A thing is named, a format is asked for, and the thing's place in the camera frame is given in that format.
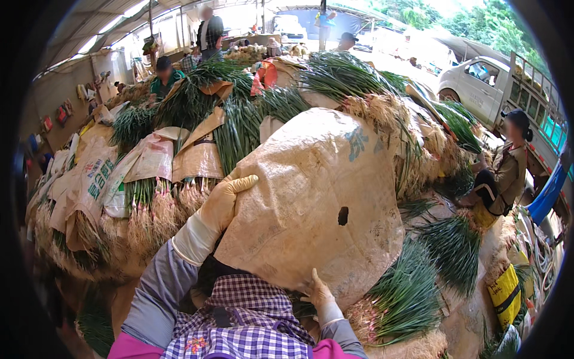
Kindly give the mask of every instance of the embroidered flower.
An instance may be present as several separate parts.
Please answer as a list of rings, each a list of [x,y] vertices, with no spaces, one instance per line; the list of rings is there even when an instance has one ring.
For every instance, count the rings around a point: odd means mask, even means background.
[[[187,352],[188,349],[191,349],[192,354],[196,354],[200,348],[205,347],[205,339],[203,338],[191,338],[191,340],[187,341],[185,345],[185,351]]]

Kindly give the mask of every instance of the truck wheel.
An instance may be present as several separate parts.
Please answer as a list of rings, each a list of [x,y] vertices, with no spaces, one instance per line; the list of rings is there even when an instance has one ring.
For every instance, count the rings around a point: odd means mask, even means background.
[[[439,99],[441,101],[450,100],[450,101],[454,101],[454,102],[460,102],[460,98],[457,95],[457,93],[454,92],[454,90],[451,90],[450,88],[444,88],[444,89],[440,90],[439,91]]]

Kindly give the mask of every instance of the green shirt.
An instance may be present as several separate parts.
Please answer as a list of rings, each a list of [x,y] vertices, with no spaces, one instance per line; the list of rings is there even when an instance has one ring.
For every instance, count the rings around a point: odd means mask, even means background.
[[[185,75],[183,72],[179,70],[173,70],[172,76],[170,76],[168,84],[166,85],[161,83],[159,77],[156,77],[155,79],[152,80],[152,83],[149,85],[149,93],[156,94],[158,98],[164,98],[169,93],[169,90],[172,89],[173,84],[184,77]]]

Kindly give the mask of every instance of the yellow glove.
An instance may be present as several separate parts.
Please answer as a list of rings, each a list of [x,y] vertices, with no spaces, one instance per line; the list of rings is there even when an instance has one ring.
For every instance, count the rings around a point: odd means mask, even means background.
[[[218,231],[220,234],[229,226],[235,215],[237,193],[248,190],[259,180],[256,175],[232,179],[233,175],[232,172],[215,186],[207,201],[194,214],[209,229]]]
[[[317,310],[319,326],[321,329],[327,325],[344,319],[343,312],[335,302],[335,297],[325,282],[317,275],[317,269],[313,268],[312,280],[307,288],[308,297],[302,297],[303,302],[311,302]]]
[[[215,186],[207,201],[172,238],[177,254],[184,261],[201,266],[233,219],[237,193],[253,187],[258,180],[255,175],[237,179],[232,172]]]

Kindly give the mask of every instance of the rubber glove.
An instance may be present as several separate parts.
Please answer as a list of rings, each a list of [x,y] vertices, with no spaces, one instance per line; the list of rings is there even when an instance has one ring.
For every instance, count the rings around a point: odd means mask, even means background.
[[[237,193],[253,187],[258,180],[255,175],[236,178],[232,172],[215,186],[207,201],[172,238],[177,254],[187,263],[200,267],[231,223]]]
[[[313,268],[312,281],[305,294],[308,297],[302,297],[301,300],[313,303],[317,310],[321,329],[331,323],[345,319],[343,312],[335,302],[335,297],[331,294],[331,290],[317,275],[316,268]]]

